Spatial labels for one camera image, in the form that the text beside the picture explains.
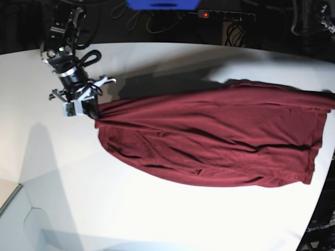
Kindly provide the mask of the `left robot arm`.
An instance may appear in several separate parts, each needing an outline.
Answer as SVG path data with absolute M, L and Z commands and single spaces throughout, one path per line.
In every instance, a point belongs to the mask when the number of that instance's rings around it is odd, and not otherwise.
M 291 33 L 312 36 L 321 32 L 334 35 L 334 1 L 292 1 Z

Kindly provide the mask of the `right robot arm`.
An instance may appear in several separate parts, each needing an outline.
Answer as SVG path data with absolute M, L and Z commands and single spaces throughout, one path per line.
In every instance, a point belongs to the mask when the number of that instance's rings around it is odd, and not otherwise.
M 101 87 L 106 83 L 116 83 L 117 80 L 105 75 L 95 80 L 87 74 L 86 68 L 102 58 L 98 50 L 91 50 L 82 58 L 76 55 L 77 50 L 86 49 L 92 42 L 88 40 L 86 44 L 78 44 L 81 24 L 89 5 L 85 1 L 56 2 L 50 30 L 40 47 L 40 55 L 63 86 L 62 89 L 53 89 L 49 100 L 61 100 L 66 117 L 86 115 L 98 119 L 98 98 L 103 94 Z

